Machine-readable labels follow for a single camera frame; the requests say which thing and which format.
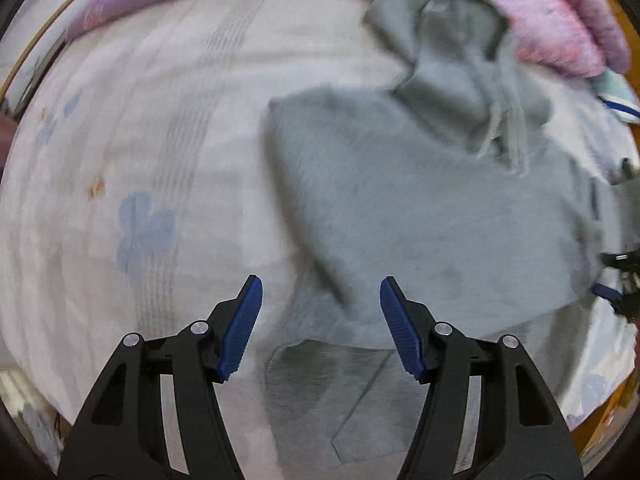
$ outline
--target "yellow cable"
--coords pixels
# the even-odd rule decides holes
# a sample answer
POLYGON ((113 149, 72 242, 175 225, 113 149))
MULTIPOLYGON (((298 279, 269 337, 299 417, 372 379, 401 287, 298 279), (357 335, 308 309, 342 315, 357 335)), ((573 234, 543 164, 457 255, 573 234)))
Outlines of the yellow cable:
POLYGON ((2 83, 2 88, 0 89, 0 103, 4 99, 4 96, 6 95, 6 92, 8 91, 9 86, 11 86, 12 81, 14 80, 15 76, 18 73, 18 70, 20 70, 20 68, 24 64, 24 61, 27 59, 27 57, 29 56, 33 48, 36 46, 36 44, 40 41, 40 38, 44 35, 45 32, 49 30, 49 27, 53 24, 53 22, 56 21, 56 19, 60 16, 60 14, 62 14, 65 11, 65 9, 69 5, 71 5, 74 1, 75 0, 65 0, 65 2, 58 7, 56 12, 53 13, 53 15, 45 22, 45 24, 36 33, 36 35, 27 45, 27 48, 25 48, 22 51, 22 53, 20 54, 20 57, 18 58, 18 61, 15 62, 15 65, 11 69, 11 72, 9 72, 9 75, 6 77, 6 79, 2 83))

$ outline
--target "gray garment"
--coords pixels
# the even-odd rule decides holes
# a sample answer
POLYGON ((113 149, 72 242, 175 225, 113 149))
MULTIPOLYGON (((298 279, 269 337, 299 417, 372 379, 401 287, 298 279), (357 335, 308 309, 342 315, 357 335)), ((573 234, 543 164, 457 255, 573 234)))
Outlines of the gray garment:
MULTIPOLYGON (((579 314, 599 253, 621 251, 622 226, 637 225, 625 196, 636 181, 594 179, 543 135, 550 104, 491 4, 376 0, 366 22, 414 67, 398 88, 321 88, 271 104, 278 186, 312 259, 280 333, 289 344, 267 371, 286 472, 409 446, 426 390, 388 352, 385 276, 436 319, 495 340, 565 305, 579 314)), ((552 368, 541 371, 558 394, 552 368)))

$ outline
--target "silver screw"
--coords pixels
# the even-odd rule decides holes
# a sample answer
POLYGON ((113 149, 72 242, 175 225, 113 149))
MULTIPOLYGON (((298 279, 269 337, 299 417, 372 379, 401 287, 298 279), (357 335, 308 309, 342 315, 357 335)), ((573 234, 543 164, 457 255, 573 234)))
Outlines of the silver screw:
POLYGON ((513 335, 506 335, 502 338, 502 344, 507 348, 517 348, 520 342, 513 335))
POLYGON ((196 321, 191 325, 191 332, 194 334, 204 334, 209 330, 209 325, 206 321, 196 321))
POLYGON ((124 346, 135 346, 140 342, 140 336, 138 334, 127 334, 122 342, 124 346))
POLYGON ((451 335, 453 329, 449 323, 438 323, 435 328, 440 335, 451 335))

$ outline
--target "mattress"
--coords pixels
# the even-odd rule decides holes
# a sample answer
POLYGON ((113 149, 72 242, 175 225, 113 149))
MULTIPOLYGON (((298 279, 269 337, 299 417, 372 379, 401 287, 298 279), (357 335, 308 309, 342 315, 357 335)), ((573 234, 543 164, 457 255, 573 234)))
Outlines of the mattress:
MULTIPOLYGON (((68 420, 124 334, 176 333, 254 273, 263 308, 240 369, 216 393, 245 476, 289 477, 262 381, 305 251, 274 190, 264 119, 268 101, 291 92, 401 80, 405 67, 360 25, 366 6, 175 0, 94 30, 61 54, 20 122, 2 180, 0 330, 68 420)), ((584 82, 528 70, 554 103, 546 134, 585 168, 612 179, 622 157, 639 163, 628 128, 584 82)), ((512 332, 570 427, 634 364, 635 327, 592 297, 512 332)), ((171 399, 163 399, 172 463, 184 470, 171 399)), ((344 464, 326 477, 391 478, 402 457, 344 464)))

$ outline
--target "blue rubber fingertip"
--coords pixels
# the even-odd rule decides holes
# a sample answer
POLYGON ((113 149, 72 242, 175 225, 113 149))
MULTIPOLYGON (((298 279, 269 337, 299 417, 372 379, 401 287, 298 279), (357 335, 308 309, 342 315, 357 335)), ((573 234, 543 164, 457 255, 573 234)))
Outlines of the blue rubber fingertip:
POLYGON ((254 278, 222 340, 218 375, 223 381, 238 370, 261 306, 262 282, 254 278))
POLYGON ((404 369, 418 381, 425 371, 422 341, 388 280, 380 285, 380 307, 404 369))
POLYGON ((618 292, 615 288, 610 288, 608 286, 604 286, 599 283, 596 283, 595 285, 593 285, 593 288, 591 289, 591 293, 594 296, 604 298, 607 301, 622 300, 622 294, 618 292))

